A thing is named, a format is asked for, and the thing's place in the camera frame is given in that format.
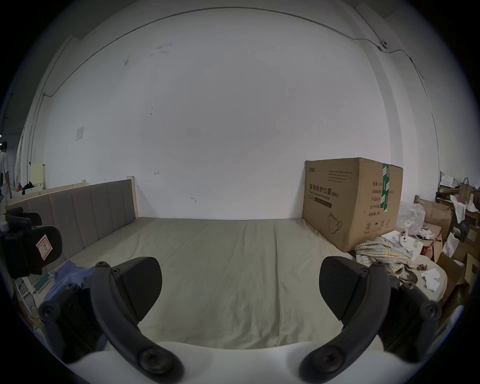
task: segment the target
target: plaid shirt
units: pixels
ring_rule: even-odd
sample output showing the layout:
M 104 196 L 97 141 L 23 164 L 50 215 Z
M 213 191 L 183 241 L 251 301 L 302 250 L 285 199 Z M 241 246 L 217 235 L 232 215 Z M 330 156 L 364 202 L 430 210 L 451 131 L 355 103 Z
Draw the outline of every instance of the plaid shirt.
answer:
M 409 258 L 408 251 L 383 237 L 357 245 L 355 253 L 357 263 L 368 267 L 376 261 L 381 261 L 388 273 L 397 276 L 402 282 L 410 281 L 416 284 L 420 278 L 418 265 Z

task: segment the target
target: green tape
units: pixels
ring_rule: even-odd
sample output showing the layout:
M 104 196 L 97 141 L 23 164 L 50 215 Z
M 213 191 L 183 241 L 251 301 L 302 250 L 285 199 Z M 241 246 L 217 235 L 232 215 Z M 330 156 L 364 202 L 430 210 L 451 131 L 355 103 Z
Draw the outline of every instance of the green tape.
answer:
M 390 166 L 388 164 L 384 164 L 383 167 L 384 173 L 384 185 L 382 187 L 382 203 L 380 204 L 380 208 L 384 209 L 384 212 L 387 212 L 388 206 L 388 188 L 390 187 Z

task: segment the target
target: printed mask illustration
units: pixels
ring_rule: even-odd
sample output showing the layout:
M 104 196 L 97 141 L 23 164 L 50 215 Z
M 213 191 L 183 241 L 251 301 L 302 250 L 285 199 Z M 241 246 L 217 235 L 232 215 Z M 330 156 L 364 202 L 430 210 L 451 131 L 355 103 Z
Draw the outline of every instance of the printed mask illustration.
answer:
M 330 233 L 337 232 L 340 228 L 342 228 L 342 222 L 338 221 L 335 216 L 333 216 L 332 212 L 328 214 L 327 218 L 328 222 L 328 231 Z

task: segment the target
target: white plastic bag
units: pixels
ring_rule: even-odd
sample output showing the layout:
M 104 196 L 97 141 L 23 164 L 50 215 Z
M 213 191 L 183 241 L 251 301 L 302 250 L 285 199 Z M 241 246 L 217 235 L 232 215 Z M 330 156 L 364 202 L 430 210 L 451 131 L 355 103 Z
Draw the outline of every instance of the white plastic bag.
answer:
M 396 219 L 397 228 L 405 228 L 409 235 L 416 235 L 423 227 L 424 219 L 425 209 L 420 204 L 400 202 Z

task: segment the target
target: person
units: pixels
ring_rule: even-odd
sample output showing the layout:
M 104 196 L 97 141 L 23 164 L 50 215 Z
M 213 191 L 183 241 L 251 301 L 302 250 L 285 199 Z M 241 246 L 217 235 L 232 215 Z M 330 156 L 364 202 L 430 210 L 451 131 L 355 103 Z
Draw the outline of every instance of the person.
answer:
M 1 186 L 1 194 L 6 196 L 8 192 L 10 198 L 12 198 L 12 190 L 10 188 L 10 175 L 9 175 L 10 165 L 8 164 L 7 157 L 7 142 L 4 141 L 0 145 L 0 173 L 3 174 L 3 184 Z

